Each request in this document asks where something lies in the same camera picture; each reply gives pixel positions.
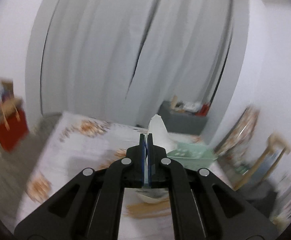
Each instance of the red box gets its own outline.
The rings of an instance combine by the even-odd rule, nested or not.
[[[22,137],[28,134],[25,112],[21,109],[7,118],[8,127],[0,122],[0,144],[10,152]]]

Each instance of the gray floor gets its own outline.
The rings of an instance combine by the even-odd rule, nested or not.
[[[14,230],[29,175],[59,118],[59,114],[44,117],[36,135],[27,135],[10,154],[3,153],[0,158],[0,219],[10,231]]]

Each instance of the gray table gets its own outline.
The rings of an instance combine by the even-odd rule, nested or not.
[[[161,116],[168,132],[200,135],[204,129],[208,117],[195,116],[190,113],[178,113],[170,109],[170,102],[164,101],[159,108]]]

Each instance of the red object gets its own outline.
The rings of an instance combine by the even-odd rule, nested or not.
[[[10,152],[18,141],[28,134],[25,112],[18,110],[7,118],[7,123],[8,126],[0,122],[0,144],[4,150]]]
[[[207,116],[207,113],[210,109],[210,104],[204,104],[199,112],[197,112],[195,115],[197,116]]]

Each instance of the white curtain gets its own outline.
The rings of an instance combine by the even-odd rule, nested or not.
[[[174,94],[202,99],[229,13],[230,0],[60,0],[44,48],[43,114],[147,126]]]

